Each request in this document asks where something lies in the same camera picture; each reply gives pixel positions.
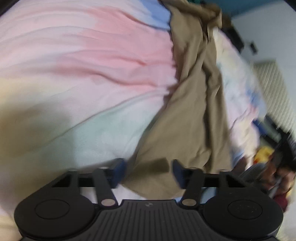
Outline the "tan printed garment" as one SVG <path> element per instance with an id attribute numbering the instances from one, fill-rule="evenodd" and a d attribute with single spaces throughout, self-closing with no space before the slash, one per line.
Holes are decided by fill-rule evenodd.
<path id="1" fill-rule="evenodd" d="M 164 1 L 171 12 L 171 39 L 178 87 L 138 151 L 124 187 L 147 199 L 181 195 L 172 161 L 218 173 L 231 168 L 222 75 L 216 65 L 213 30 L 222 26 L 212 4 Z"/>

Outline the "pastel rainbow bed sheet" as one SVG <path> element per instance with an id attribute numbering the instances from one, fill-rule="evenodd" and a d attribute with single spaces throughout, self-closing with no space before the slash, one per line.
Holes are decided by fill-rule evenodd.
<path id="1" fill-rule="evenodd" d="M 1 240 L 17 204 L 69 169 L 138 151 L 178 87 L 164 1 L 19 1 L 1 16 Z M 266 113 L 258 82 L 220 31 L 230 149 Z"/>

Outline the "blue curtain centre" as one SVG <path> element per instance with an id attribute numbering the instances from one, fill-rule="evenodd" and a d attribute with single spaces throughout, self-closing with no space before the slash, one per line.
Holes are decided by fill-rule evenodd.
<path id="1" fill-rule="evenodd" d="M 224 15 L 237 17 L 249 13 L 264 15 L 295 15 L 295 1 L 201 1 L 205 4 L 216 4 Z"/>

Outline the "wall power socket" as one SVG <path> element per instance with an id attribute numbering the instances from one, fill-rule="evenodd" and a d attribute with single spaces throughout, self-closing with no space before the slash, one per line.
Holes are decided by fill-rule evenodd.
<path id="1" fill-rule="evenodd" d="M 255 55 L 255 54 L 258 53 L 258 49 L 257 49 L 257 47 L 256 47 L 256 45 L 255 45 L 254 42 L 250 42 L 249 43 L 249 47 L 250 47 L 250 50 L 251 50 L 251 52 L 252 52 L 253 55 Z"/>

